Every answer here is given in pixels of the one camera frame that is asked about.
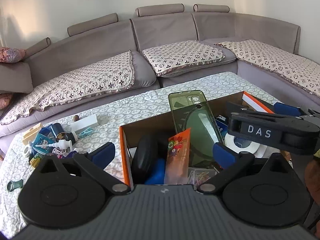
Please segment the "orange cardboard box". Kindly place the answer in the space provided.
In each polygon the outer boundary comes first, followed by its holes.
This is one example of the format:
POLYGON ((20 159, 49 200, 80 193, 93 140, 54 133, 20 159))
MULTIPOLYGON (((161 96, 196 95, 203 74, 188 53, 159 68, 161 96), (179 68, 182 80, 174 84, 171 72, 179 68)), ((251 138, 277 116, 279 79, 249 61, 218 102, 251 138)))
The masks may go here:
MULTIPOLYGON (((265 99, 259 99, 248 92, 242 91, 221 98, 208 101, 214 118, 218 116, 226 117, 231 109, 227 106, 228 103, 240 105, 252 111, 264 113, 273 113, 274 104, 268 103, 265 99)), ((147 134, 167 133, 171 137, 175 134, 183 132, 190 128, 190 157, 189 164, 195 165, 203 160, 213 160, 213 141, 205 128, 196 127, 196 122, 199 121, 194 114, 187 117, 195 107, 183 107, 184 112, 176 110, 174 113, 167 112, 156 115, 140 121, 131 122, 120 126, 120 151, 122 157, 124 183, 130 187, 134 186, 131 172, 131 161, 133 155, 130 152, 131 148, 138 146, 142 136, 147 134)))

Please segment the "white flat box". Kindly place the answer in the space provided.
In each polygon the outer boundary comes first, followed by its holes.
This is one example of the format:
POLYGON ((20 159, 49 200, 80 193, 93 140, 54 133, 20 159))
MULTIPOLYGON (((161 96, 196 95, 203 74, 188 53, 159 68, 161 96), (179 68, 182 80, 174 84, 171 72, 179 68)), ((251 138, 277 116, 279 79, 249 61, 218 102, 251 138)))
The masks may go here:
POLYGON ((76 134, 80 134, 84 130, 86 130, 88 128, 94 128, 98 125, 99 125, 99 123, 98 123, 97 115, 93 114, 93 115, 87 116, 85 118, 81 118, 80 120, 78 120, 76 122, 73 122, 71 124, 71 131, 76 134))

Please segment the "white tape roll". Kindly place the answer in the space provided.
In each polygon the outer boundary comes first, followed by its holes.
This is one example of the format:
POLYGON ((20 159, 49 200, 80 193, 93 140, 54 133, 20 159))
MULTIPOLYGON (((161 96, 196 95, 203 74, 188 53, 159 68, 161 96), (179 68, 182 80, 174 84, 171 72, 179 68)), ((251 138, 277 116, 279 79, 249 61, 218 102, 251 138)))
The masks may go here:
POLYGON ((30 154, 31 154, 31 149, 30 149, 30 146, 28 145, 24 148, 23 155, 25 157, 29 157, 30 154))

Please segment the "green transparent phone case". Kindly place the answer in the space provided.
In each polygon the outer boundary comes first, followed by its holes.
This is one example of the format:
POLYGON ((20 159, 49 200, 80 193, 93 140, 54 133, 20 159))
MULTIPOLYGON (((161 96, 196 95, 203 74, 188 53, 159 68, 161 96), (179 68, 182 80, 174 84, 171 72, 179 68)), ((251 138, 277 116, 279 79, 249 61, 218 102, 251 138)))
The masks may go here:
POLYGON ((215 143, 223 144, 209 103, 200 90, 176 92, 168 95, 177 133, 190 128, 189 166, 220 170, 213 157, 215 143))

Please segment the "patterned seat cover right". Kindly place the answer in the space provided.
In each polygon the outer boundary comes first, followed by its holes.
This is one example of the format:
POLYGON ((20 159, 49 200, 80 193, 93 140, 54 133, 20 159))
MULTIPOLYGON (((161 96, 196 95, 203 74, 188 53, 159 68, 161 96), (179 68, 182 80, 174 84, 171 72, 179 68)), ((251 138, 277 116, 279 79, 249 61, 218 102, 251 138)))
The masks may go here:
POLYGON ((277 74, 309 94, 319 96, 318 63, 256 40, 223 41, 217 45, 232 51, 237 59, 277 74))

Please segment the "blue tissue pack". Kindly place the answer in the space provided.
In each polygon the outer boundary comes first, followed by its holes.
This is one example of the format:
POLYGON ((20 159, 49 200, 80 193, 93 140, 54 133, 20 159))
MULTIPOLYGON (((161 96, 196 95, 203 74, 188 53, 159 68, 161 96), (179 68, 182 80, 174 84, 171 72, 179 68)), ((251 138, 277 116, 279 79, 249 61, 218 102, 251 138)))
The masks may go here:
POLYGON ((52 139, 38 133, 34 141, 31 143, 31 146, 37 153, 46 155, 48 153, 52 153, 53 148, 49 147, 48 145, 53 143, 54 141, 52 139))

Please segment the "gold tin box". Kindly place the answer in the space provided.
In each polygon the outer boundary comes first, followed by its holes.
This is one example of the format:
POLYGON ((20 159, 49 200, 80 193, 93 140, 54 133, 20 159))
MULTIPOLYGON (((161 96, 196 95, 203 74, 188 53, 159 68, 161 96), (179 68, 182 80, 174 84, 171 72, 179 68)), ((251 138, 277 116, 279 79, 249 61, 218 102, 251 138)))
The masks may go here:
POLYGON ((39 163, 41 162, 41 160, 44 158, 44 155, 42 154, 37 154, 35 156, 33 156, 33 158, 29 161, 29 164, 33 167, 33 168, 37 168, 39 163))

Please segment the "pink floral pillow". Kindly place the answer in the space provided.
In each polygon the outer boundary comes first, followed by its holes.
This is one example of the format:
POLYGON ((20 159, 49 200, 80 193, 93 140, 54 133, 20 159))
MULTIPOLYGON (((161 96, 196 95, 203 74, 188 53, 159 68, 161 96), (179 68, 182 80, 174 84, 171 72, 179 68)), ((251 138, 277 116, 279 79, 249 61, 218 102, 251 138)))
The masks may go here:
POLYGON ((0 62, 1 63, 17 63, 21 61, 26 54, 26 50, 17 48, 0 48, 0 62))

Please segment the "brown wooden ball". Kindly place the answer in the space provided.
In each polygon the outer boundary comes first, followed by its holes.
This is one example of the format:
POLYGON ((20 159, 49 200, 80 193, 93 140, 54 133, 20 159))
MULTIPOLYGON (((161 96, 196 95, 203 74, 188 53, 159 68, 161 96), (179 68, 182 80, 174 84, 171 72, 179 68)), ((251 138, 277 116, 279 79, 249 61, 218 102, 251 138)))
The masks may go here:
POLYGON ((78 120, 80 120, 79 116, 78 116, 78 115, 74 115, 74 116, 73 116, 73 121, 76 122, 76 121, 78 121, 78 120))

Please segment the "teal clothes peg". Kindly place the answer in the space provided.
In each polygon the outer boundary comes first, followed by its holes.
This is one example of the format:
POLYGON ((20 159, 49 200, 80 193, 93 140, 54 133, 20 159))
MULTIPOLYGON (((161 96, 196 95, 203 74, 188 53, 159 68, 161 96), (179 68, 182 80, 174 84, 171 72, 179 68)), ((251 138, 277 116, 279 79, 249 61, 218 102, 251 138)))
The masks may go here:
POLYGON ((77 136, 79 139, 82 139, 82 138, 85 138, 85 137, 92 135, 93 132, 94 132, 94 130, 91 127, 88 127, 87 129, 85 129, 84 131, 79 133, 77 136))

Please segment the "white spray pump bottle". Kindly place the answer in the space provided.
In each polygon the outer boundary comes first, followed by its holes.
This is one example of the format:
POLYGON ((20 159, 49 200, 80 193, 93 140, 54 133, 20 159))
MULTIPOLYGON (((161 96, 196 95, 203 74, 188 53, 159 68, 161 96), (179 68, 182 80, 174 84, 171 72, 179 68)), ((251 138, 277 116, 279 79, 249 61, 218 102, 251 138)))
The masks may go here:
POLYGON ((54 147, 54 148, 59 148, 61 150, 66 150, 69 148, 69 150, 72 152, 73 151, 73 144, 72 141, 67 141, 67 140, 59 140, 58 142, 52 143, 52 144, 42 144, 42 145, 35 145, 36 147, 54 147))

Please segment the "grey sofa cushion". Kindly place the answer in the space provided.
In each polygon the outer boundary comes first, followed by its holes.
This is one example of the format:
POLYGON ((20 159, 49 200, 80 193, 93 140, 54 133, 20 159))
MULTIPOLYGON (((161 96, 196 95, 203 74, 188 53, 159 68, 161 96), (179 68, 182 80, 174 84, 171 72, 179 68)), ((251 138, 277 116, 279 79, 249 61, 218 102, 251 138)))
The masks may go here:
POLYGON ((33 83, 27 63, 1 63, 0 91, 2 93, 31 93, 33 83))

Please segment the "dark blue cylinder can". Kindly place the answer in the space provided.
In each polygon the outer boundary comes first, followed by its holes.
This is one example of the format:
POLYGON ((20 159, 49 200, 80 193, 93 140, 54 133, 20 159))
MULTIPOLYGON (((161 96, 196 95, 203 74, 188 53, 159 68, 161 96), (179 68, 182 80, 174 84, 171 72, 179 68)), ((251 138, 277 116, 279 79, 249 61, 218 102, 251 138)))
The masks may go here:
POLYGON ((54 123, 50 125, 50 130, 53 134, 53 137, 56 141, 59 141, 61 139, 65 138, 65 130, 63 129, 62 125, 60 123, 54 123))

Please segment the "patterned seat cover middle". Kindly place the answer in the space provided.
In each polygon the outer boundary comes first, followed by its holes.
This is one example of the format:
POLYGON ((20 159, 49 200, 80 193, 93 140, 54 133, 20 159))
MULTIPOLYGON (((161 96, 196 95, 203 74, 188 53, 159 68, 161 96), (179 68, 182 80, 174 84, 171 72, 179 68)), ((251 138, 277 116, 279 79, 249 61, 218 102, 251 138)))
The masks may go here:
POLYGON ((221 49, 193 40, 151 47, 142 54, 157 77, 175 76, 225 59, 221 49))

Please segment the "green round compact mirror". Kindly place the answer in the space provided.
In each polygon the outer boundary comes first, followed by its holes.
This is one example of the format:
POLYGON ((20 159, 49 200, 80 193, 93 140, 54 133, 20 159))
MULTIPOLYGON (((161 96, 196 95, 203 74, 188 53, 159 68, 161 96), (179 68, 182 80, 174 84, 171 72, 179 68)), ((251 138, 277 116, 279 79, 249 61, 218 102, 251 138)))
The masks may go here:
POLYGON ((20 179, 18 181, 12 181, 10 180, 8 183, 7 183, 7 191, 8 192, 12 192, 16 189, 21 189, 23 187, 23 179, 20 179))

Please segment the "patterned seat cover left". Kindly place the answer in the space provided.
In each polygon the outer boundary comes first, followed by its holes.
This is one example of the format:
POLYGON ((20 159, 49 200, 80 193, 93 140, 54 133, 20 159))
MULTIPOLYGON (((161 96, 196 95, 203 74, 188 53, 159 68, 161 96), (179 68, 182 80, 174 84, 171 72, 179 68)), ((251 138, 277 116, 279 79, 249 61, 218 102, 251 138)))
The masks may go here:
POLYGON ((8 125, 25 118, 33 111, 65 105, 93 96, 114 94, 130 89, 135 82, 132 51, 72 70, 49 81, 19 98, 1 118, 8 125))

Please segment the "patterned seat cover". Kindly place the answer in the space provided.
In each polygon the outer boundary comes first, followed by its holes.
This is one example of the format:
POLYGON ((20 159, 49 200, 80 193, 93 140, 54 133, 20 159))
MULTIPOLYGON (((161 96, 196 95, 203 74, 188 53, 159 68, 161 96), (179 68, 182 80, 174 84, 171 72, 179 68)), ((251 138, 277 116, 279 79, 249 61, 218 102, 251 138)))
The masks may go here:
POLYGON ((72 70, 49 81, 19 98, 1 118, 8 125, 25 118, 33 111, 65 105, 93 96, 114 94, 130 89, 135 82, 132 51, 72 70))
POLYGON ((237 59, 277 74, 309 94, 319 96, 318 63, 256 40, 223 41, 217 45, 232 51, 237 59))
POLYGON ((193 40, 151 47, 142 54, 157 77, 175 76, 225 59, 221 49, 193 40))

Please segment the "pink pillow lower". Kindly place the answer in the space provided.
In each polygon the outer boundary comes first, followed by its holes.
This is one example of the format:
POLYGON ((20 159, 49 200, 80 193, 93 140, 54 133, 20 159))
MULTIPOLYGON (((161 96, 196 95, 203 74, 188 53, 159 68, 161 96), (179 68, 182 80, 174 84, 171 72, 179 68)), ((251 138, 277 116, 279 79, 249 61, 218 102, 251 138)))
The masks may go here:
POLYGON ((0 110, 7 108, 12 101, 14 93, 3 93, 0 94, 0 110))

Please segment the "clear paper clip box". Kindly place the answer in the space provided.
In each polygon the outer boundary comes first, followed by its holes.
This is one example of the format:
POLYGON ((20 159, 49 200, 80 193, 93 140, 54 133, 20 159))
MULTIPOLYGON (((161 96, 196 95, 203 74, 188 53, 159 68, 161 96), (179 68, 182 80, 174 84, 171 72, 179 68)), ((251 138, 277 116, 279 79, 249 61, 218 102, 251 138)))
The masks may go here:
POLYGON ((190 167, 188 168, 187 184, 193 185, 193 188, 197 189, 201 184, 214 177, 216 174, 217 171, 215 169, 190 167))

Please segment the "leaf patterned table cloth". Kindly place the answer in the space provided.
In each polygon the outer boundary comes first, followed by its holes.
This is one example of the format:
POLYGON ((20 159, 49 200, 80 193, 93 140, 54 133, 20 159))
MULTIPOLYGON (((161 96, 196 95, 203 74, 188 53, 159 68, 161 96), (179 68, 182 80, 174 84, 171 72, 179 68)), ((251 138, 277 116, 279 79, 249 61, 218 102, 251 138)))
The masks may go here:
MULTIPOLYGON (((90 107, 85 111, 77 110, 76 113, 81 117, 96 114, 99 126, 94 129, 92 135, 77 142, 76 147, 81 151, 91 152, 107 142, 114 143, 116 156, 105 168, 105 171, 119 180, 123 180, 119 127, 169 112, 168 95, 187 90, 201 90, 207 100, 246 91, 272 105, 278 101, 266 89, 261 89, 232 72, 214 74, 178 85, 150 90, 99 107, 90 107)), ((1 233, 8 239, 11 239, 21 231, 26 226, 26 223, 17 206, 20 190, 16 189, 9 192, 7 184, 9 181, 18 181, 20 179, 27 181, 34 170, 29 164, 28 158, 23 154, 25 146, 22 142, 22 137, 22 133, 14 136, 1 164, 1 233)))

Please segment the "orange snack packet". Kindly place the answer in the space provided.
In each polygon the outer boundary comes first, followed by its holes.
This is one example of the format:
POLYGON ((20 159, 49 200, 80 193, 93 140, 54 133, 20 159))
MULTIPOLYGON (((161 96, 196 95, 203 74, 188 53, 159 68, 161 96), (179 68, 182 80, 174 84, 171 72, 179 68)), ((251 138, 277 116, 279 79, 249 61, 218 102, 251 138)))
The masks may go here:
POLYGON ((168 139, 164 184, 183 185, 188 182, 190 128, 168 139))

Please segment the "cream wooden desk organizer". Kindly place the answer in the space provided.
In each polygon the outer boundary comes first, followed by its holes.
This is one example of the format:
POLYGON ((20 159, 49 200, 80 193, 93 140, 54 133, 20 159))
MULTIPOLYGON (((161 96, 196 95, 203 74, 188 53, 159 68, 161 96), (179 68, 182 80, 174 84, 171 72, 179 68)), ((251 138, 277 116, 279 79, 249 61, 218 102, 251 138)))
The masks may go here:
POLYGON ((29 144, 29 142, 33 142, 42 127, 42 124, 38 123, 35 126, 29 128, 27 131, 25 131, 23 133, 23 144, 26 146, 29 144))

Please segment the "black eyeglass case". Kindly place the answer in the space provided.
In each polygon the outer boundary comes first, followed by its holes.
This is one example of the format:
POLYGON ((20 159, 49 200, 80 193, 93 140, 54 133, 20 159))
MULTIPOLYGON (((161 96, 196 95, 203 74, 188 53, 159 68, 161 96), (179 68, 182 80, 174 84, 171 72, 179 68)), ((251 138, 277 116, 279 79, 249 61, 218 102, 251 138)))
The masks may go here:
POLYGON ((167 157, 168 138, 165 133, 152 133, 140 138, 131 162, 135 184, 144 184, 152 175, 156 161, 167 157))

